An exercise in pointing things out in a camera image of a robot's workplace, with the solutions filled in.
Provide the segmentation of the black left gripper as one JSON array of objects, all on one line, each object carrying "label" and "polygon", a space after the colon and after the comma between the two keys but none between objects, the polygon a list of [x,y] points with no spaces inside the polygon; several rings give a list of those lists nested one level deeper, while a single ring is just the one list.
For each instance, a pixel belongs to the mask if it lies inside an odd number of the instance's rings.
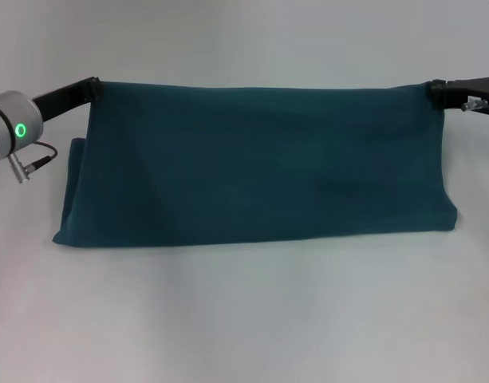
[{"label": "black left gripper", "polygon": [[82,105],[100,100],[104,86],[98,77],[89,77],[33,99],[44,122]]}]

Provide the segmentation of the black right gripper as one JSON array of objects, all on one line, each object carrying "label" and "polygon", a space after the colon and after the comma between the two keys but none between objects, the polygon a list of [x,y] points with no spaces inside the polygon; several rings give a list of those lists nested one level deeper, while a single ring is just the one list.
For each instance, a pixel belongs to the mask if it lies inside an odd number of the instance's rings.
[{"label": "black right gripper", "polygon": [[428,97],[435,110],[460,109],[489,115],[489,77],[428,82]]}]

